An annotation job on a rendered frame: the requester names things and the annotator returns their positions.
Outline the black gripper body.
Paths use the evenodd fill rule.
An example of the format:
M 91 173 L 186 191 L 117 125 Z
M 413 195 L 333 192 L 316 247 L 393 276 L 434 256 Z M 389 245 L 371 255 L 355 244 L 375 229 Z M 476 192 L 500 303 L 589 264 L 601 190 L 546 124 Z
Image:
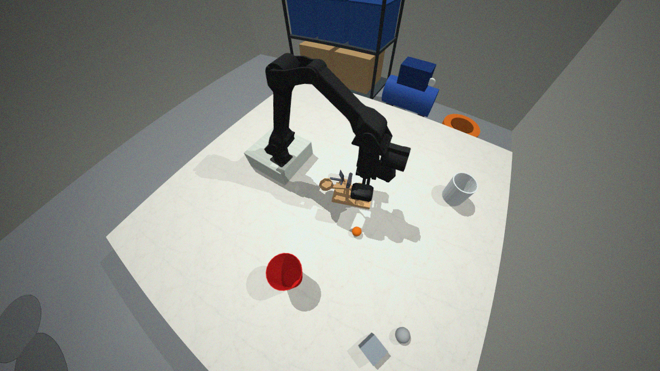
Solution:
M 363 178 L 363 180 L 362 183 L 353 184 L 353 188 L 351 190 L 352 199 L 365 200 L 367 202 L 370 202 L 372 200 L 373 187 L 370 185 L 370 181 L 372 178 L 373 171 L 375 171 L 375 168 L 377 167 L 377 163 L 378 161 L 373 164 L 365 164 L 362 163 L 358 158 L 356 165 L 357 166 L 356 175 Z

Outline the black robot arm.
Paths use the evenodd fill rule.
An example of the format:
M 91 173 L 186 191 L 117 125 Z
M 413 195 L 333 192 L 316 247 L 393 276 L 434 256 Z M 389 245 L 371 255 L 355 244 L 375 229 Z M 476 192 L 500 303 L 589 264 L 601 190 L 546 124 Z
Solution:
M 362 163 L 377 163 L 372 179 L 391 181 L 396 171 L 404 172 L 411 148 L 391 143 L 387 120 L 376 109 L 356 98 L 352 91 L 328 69 L 322 59 L 285 53 L 266 67 L 267 86 L 273 91 L 273 124 L 266 153 L 274 164 L 285 166 L 293 156 L 288 146 L 294 141 L 289 128 L 292 91 L 302 84 L 313 85 L 350 122 L 355 134 L 352 145 L 360 146 Z M 380 160 L 381 156 L 381 160 Z

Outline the grey ball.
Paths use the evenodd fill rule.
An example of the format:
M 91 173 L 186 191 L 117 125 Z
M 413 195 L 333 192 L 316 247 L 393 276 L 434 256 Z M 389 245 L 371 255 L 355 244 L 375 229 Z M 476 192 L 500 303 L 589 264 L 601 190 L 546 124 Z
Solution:
M 407 343 L 410 340 L 410 332 L 406 327 L 398 327 L 395 331 L 395 337 L 399 343 Z

